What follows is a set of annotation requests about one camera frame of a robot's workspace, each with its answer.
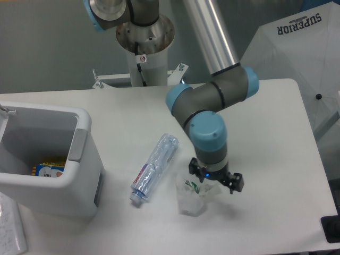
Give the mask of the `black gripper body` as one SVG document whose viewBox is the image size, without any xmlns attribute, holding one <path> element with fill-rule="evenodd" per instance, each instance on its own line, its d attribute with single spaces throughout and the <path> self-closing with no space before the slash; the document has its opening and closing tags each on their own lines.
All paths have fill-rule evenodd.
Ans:
<svg viewBox="0 0 340 255">
<path fill-rule="evenodd" d="M 228 163 L 226 163 L 222 168 L 217 171 L 209 171 L 207 167 L 196 166 L 195 175 L 199 179 L 200 183 L 203 183 L 205 179 L 211 181 L 218 181 L 220 183 L 228 183 Z"/>
</svg>

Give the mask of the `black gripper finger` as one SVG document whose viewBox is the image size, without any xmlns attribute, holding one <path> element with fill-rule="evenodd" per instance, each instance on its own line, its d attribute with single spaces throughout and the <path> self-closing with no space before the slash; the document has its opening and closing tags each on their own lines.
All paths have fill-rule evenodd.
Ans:
<svg viewBox="0 0 340 255">
<path fill-rule="evenodd" d="M 205 176 L 203 167 L 199 165 L 199 162 L 195 157 L 193 157 L 189 163 L 189 173 L 195 176 Z"/>
<path fill-rule="evenodd" d="M 219 181 L 223 186 L 229 188 L 230 194 L 234 192 L 242 192 L 243 189 L 243 176 L 240 173 L 227 173 L 222 179 Z"/>
</svg>

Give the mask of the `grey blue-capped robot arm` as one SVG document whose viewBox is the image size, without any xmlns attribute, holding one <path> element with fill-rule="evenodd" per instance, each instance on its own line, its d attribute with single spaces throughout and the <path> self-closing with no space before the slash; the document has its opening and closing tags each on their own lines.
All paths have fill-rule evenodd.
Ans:
<svg viewBox="0 0 340 255">
<path fill-rule="evenodd" d="M 175 29 L 160 13 L 159 1 L 84 1 L 84 6 L 96 30 L 115 28 L 132 86 L 167 84 L 167 51 Z M 219 111 L 255 95 L 259 79 L 253 69 L 241 66 L 216 1 L 185 1 L 184 6 L 212 80 L 197 88 L 175 85 L 166 105 L 194 146 L 190 174 L 241 192 L 242 175 L 228 170 L 227 131 Z"/>
</svg>

